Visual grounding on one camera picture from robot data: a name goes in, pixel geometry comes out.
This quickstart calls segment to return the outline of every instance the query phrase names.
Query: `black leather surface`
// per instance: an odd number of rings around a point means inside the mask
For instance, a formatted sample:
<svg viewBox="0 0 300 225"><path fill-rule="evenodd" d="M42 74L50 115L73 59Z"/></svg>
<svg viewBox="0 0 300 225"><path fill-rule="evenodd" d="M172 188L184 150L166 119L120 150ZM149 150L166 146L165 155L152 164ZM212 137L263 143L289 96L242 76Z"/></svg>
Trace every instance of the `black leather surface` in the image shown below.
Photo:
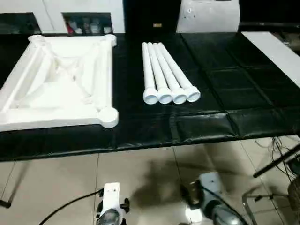
<svg viewBox="0 0 300 225"><path fill-rule="evenodd" d="M1 81L28 44L25 36L10 37L0 36ZM300 89L242 34L117 37L113 105L119 124L2 132L0 161L299 133ZM142 41L163 42L202 98L145 104Z"/></svg>

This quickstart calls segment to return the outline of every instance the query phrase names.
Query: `beige floor tile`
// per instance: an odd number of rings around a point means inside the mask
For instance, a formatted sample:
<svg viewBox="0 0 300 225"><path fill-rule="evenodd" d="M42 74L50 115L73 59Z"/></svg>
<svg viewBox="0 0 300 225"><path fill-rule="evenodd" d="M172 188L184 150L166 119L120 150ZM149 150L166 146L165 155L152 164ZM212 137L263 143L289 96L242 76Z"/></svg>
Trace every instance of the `beige floor tile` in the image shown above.
<svg viewBox="0 0 300 225"><path fill-rule="evenodd" d="M2 198L2 195L4 193L13 166L13 162L0 163L0 199Z"/></svg>
<svg viewBox="0 0 300 225"><path fill-rule="evenodd" d="M240 142L247 153L257 153L257 154L267 154L272 146L272 139L267 138L257 138L243 140Z"/></svg>
<svg viewBox="0 0 300 225"><path fill-rule="evenodd" d="M210 143L205 146L216 171L246 175L255 173L240 141Z"/></svg>
<svg viewBox="0 0 300 225"><path fill-rule="evenodd" d="M277 209L285 225L299 225L297 218L290 207Z"/></svg>
<svg viewBox="0 0 300 225"><path fill-rule="evenodd" d="M258 212L254 214L257 225L283 225L276 210Z"/></svg>
<svg viewBox="0 0 300 225"><path fill-rule="evenodd" d="M171 148L101 154L97 187L110 182L119 182L120 198L130 200L127 224L188 223L186 205L180 201L179 174Z"/></svg>
<svg viewBox="0 0 300 225"><path fill-rule="evenodd" d="M246 213L241 201L246 191L259 187L254 192L255 195L267 194L261 180L252 177L254 167L240 142L181 146L176 147L175 155L181 179L190 192L192 186L189 183L198 179L200 174L218 172L222 183L222 197L241 214ZM253 212L275 209L268 198L259 202L249 199L248 203Z"/></svg>
<svg viewBox="0 0 300 225"><path fill-rule="evenodd" d="M17 162L4 193L12 207L0 209L1 224L38 224L63 204L95 191L98 155ZM94 197L54 215L48 225L91 225Z"/></svg>
<svg viewBox="0 0 300 225"><path fill-rule="evenodd" d="M210 170L213 168L211 157L205 144L182 145L173 148L180 167Z"/></svg>
<svg viewBox="0 0 300 225"><path fill-rule="evenodd" d="M289 139L286 136L280 137L280 139L282 140L283 146L285 146L285 144L288 146L290 142L294 141L292 139ZM249 158L251 159L251 162L254 165L256 171L262 169L263 167L265 167L266 165L272 162L271 159L272 148L269 149L265 148L268 145L271 146L271 144L269 144L269 140L271 139L263 138L263 139L256 140L260 145L264 146L263 148L258 146L258 144L254 142L254 140L242 141L243 147L246 150ZM278 158L279 156L280 156L279 152L275 152L273 154L274 159ZM285 171L283 164L278 165L278 167L281 170ZM290 184L290 181L288 177L284 173L279 171L277 168L273 168L269 170L265 174L261 175L259 178L263 182L268 193L283 194L283 195L287 194L287 187ZM289 205L288 200L284 197L275 197L273 202L276 207L285 207Z"/></svg>
<svg viewBox="0 0 300 225"><path fill-rule="evenodd" d="M280 137L280 140L282 141L283 146L289 149L292 149L300 143L300 138L297 135L282 136Z"/></svg>

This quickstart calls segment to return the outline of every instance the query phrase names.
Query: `cabinet door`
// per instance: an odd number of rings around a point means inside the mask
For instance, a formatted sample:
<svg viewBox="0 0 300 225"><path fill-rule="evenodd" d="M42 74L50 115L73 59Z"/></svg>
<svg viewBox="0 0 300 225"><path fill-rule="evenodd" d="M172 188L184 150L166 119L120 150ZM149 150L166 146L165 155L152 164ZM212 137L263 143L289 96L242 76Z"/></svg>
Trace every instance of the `cabinet door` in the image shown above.
<svg viewBox="0 0 300 225"><path fill-rule="evenodd" d="M44 0L44 3L56 33L75 32L78 28L84 33L85 29L90 29L87 26L96 24L96 20L100 21L99 27L103 29L101 18L109 18L112 32L125 32L122 0Z"/></svg>
<svg viewBox="0 0 300 225"><path fill-rule="evenodd" d="M2 33L54 33L42 0L2 0L0 2Z"/></svg>

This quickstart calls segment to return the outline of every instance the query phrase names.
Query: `white cabinet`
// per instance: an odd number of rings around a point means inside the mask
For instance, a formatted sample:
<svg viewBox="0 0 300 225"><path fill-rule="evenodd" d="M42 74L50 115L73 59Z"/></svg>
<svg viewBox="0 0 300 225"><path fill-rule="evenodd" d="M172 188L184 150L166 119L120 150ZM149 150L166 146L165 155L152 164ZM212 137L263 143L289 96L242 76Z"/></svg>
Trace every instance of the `white cabinet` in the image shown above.
<svg viewBox="0 0 300 225"><path fill-rule="evenodd" d="M4 13L33 13L42 33L55 32L42 0L0 0L0 15Z"/></svg>
<svg viewBox="0 0 300 225"><path fill-rule="evenodd" d="M44 0L55 33L68 33L63 13L110 13L114 33L124 33L122 0Z"/></svg>

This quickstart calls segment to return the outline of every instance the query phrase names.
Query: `white pipe end cap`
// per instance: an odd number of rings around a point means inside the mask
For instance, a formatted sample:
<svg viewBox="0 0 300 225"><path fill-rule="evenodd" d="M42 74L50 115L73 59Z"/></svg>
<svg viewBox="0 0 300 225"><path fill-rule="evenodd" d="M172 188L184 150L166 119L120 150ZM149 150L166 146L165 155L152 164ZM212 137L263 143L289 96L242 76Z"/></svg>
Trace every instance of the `white pipe end cap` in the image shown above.
<svg viewBox="0 0 300 225"><path fill-rule="evenodd" d="M119 112L115 108L105 107L98 113L101 125L105 128L113 128L119 123Z"/></svg>
<svg viewBox="0 0 300 225"><path fill-rule="evenodd" d="M158 102L158 91L155 88L147 88L143 94L144 102L153 105Z"/></svg>
<svg viewBox="0 0 300 225"><path fill-rule="evenodd" d="M186 92L182 88L172 91L172 97L175 104L182 104L187 100Z"/></svg>
<svg viewBox="0 0 300 225"><path fill-rule="evenodd" d="M104 37L112 42L112 47L117 45L117 37L113 34L106 34Z"/></svg>
<svg viewBox="0 0 300 225"><path fill-rule="evenodd" d="M161 104L172 102L172 92L169 88L161 88L157 92L158 100Z"/></svg>
<svg viewBox="0 0 300 225"><path fill-rule="evenodd" d="M189 102L195 102L201 97L200 91L195 86L185 89L185 92Z"/></svg>

